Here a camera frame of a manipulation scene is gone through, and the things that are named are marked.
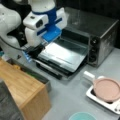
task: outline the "wooden cutting board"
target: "wooden cutting board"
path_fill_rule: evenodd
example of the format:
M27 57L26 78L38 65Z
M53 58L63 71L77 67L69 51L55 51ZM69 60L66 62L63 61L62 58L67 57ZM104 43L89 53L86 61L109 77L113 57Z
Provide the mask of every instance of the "wooden cutting board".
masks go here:
M41 120L50 109L45 85L2 59L0 78L6 83L26 120Z

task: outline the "black cable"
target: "black cable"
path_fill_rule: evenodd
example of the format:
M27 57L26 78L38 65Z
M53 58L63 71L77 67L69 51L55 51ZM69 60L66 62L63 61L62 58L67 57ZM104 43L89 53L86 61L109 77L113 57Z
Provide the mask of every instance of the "black cable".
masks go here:
M2 38L1 36L0 36L0 39L1 39L1 40L2 40L2 42L4 42L6 45L8 45L8 46L10 46L10 47L12 47L12 48L14 48L14 49L16 49L16 50L25 51L25 50L23 50L23 49L16 48L16 47L14 47L14 46L12 46L12 45L8 44L6 41L4 41L4 40L3 40L3 38Z

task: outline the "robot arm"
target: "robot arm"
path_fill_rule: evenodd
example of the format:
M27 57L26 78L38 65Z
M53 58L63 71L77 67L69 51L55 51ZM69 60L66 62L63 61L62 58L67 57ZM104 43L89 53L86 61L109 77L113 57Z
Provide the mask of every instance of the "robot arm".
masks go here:
M32 47L46 46L57 39L67 25L64 8L56 10L54 0L14 0L30 4L32 11L23 20L27 42Z

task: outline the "bowl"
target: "bowl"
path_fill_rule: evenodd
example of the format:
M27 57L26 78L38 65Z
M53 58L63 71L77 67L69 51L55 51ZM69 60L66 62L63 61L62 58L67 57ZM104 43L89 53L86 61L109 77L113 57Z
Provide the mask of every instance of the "bowl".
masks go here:
M90 115L89 113L75 113L74 115L72 115L69 120L96 120L92 115Z

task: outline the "gray countertop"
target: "gray countertop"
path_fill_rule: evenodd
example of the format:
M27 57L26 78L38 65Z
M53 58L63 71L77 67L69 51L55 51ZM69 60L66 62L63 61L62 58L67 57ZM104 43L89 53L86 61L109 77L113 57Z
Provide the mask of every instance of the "gray countertop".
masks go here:
M83 78L85 70L95 74L96 77L103 75L120 80L120 50L114 49L98 68L86 65L70 81L59 81L48 76L52 86L49 93L51 109L43 120L69 120L76 112L88 112L96 120L118 120L119 115L86 96L91 84Z

